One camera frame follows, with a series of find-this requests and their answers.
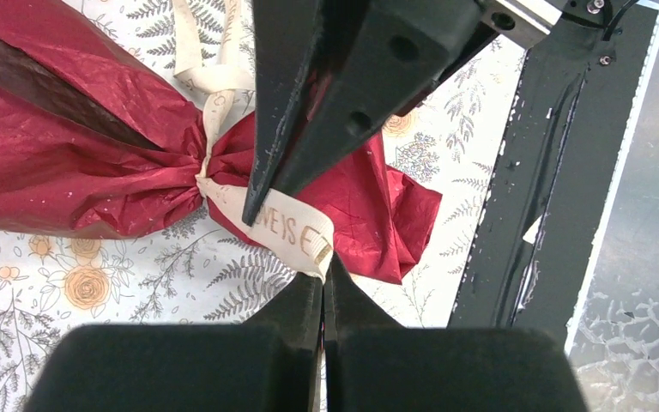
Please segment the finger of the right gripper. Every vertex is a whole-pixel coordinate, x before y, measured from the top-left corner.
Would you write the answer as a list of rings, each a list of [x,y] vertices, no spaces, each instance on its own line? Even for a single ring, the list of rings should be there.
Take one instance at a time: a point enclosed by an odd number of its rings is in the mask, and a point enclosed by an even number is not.
[[[256,138],[242,221],[269,190],[297,195],[374,132],[362,109],[332,99],[367,1],[255,1]]]
[[[367,1],[354,45],[330,87],[362,109],[374,132],[391,115],[420,100],[474,48],[485,32],[488,1]]]

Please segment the cream ribbon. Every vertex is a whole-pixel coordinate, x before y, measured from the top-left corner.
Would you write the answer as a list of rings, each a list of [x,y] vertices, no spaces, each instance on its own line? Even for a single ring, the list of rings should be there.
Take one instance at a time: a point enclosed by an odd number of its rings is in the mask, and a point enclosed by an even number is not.
[[[207,174],[212,149],[233,106],[234,92],[256,88],[253,74],[240,65],[243,4],[227,1],[225,9],[219,62],[206,66],[196,18],[190,5],[185,0],[172,2],[176,39],[174,75],[208,96],[203,107],[206,155],[196,175],[196,185],[201,195],[211,200],[242,234],[270,249],[292,270],[323,281],[334,253],[334,224],[327,215],[307,203],[271,189],[259,211],[257,222],[248,226],[242,222],[240,211],[247,204],[247,188],[219,185]]]

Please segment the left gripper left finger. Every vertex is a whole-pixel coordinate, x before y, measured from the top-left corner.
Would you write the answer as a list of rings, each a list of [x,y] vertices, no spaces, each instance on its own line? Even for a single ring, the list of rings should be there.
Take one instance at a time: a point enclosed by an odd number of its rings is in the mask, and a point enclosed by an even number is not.
[[[299,275],[242,324],[88,324],[45,364],[27,411],[309,411],[322,284]]]

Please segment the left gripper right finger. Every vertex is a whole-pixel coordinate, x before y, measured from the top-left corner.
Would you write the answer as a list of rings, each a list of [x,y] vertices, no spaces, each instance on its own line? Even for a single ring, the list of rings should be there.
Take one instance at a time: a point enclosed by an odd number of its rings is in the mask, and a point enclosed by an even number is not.
[[[331,411],[584,411],[563,349],[534,330],[413,329],[333,257],[323,291]]]

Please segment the dark red wrapping paper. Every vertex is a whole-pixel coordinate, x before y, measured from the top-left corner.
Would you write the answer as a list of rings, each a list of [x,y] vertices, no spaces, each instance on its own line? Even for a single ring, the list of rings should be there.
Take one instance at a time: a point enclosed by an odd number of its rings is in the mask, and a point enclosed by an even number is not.
[[[247,188],[254,126],[248,115],[214,145],[217,184]],[[137,238],[207,205],[260,245],[201,195],[206,145],[203,111],[67,3],[0,1],[0,230]],[[388,166],[376,135],[297,199],[332,220],[350,272],[399,283],[442,197]]]

